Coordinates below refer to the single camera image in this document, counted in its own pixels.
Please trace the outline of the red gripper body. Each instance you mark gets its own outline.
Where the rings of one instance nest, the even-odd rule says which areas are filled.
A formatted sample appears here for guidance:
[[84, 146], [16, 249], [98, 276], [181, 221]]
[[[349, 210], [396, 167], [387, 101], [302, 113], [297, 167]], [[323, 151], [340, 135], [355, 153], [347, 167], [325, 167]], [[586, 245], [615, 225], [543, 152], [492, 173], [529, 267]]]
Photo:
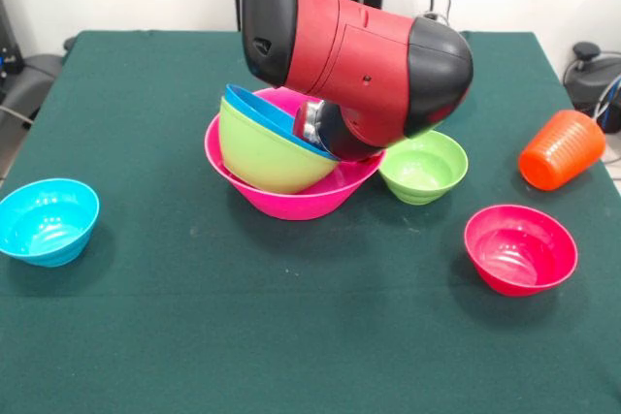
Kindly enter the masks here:
[[305, 101], [295, 115], [293, 134], [319, 149], [327, 149], [327, 104]]

